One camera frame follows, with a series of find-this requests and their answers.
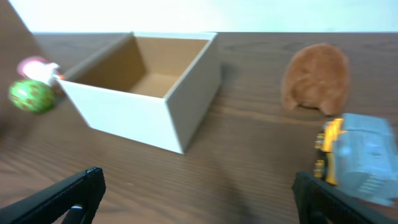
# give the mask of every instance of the wooden table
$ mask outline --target wooden table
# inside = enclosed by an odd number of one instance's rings
[[[2,16],[0,207],[100,166],[107,191],[94,223],[298,223],[290,187],[296,172],[312,169],[326,118],[283,110],[280,79],[309,44],[331,42],[349,55],[346,111],[398,124],[398,34],[220,34],[223,85],[182,156],[92,130],[68,99],[42,116],[12,106],[7,89],[23,58],[68,69],[115,35],[33,36],[13,11]],[[371,206],[398,218],[397,208]]]

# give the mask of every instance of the yellow and gray toy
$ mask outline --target yellow and gray toy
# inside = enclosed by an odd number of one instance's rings
[[[317,136],[315,177],[368,202],[398,198],[398,152],[386,119],[346,113]]]

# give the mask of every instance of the white cardboard box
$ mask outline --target white cardboard box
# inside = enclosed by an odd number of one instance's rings
[[[184,153],[221,82],[216,33],[128,33],[59,80],[93,129]]]

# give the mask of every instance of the pink toy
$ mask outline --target pink toy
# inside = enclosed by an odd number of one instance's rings
[[[46,59],[34,56],[21,61],[17,67],[17,72],[25,78],[44,82],[53,87],[55,79],[64,79],[64,76],[58,72],[59,65],[50,63]]]

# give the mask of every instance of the brown furry object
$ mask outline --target brown furry object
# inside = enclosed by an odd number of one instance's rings
[[[282,82],[282,104],[318,108],[325,115],[343,110],[349,92],[348,58],[330,44],[315,44],[297,52]]]

